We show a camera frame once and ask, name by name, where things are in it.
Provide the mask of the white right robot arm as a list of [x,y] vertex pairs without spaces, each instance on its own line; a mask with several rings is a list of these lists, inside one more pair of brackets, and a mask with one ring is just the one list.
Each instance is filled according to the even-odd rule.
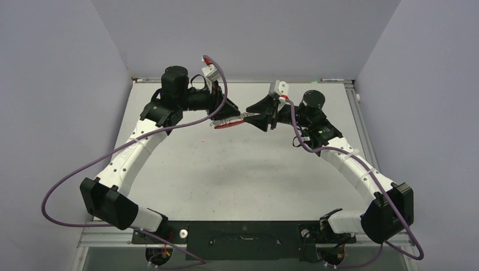
[[365,211],[335,209],[320,219],[319,234],[332,242],[341,234],[365,234],[381,244],[414,222],[413,190],[375,170],[348,143],[323,112],[325,96],[317,90],[303,94],[297,106],[285,94],[268,94],[247,107],[245,122],[266,132],[278,123],[298,128],[298,140],[319,149],[317,156],[335,167],[367,204]]

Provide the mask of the red and steel key holder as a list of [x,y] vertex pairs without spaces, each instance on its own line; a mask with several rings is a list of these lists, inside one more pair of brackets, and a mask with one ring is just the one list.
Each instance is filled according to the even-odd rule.
[[213,120],[210,123],[210,126],[214,129],[226,129],[231,128],[237,125],[241,125],[244,123],[244,115],[233,116],[226,119],[221,120]]

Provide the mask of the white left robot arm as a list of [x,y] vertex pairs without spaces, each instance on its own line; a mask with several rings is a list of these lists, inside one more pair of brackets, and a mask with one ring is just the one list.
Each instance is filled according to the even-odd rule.
[[87,212],[124,230],[146,230],[155,243],[168,237],[167,217],[140,207],[128,198],[133,182],[156,147],[178,127],[185,111],[205,111],[211,120],[240,114],[219,86],[224,73],[208,63],[201,73],[204,87],[190,86],[188,71],[181,66],[166,68],[161,86],[145,105],[130,137],[119,153],[94,179],[85,178],[80,191]]

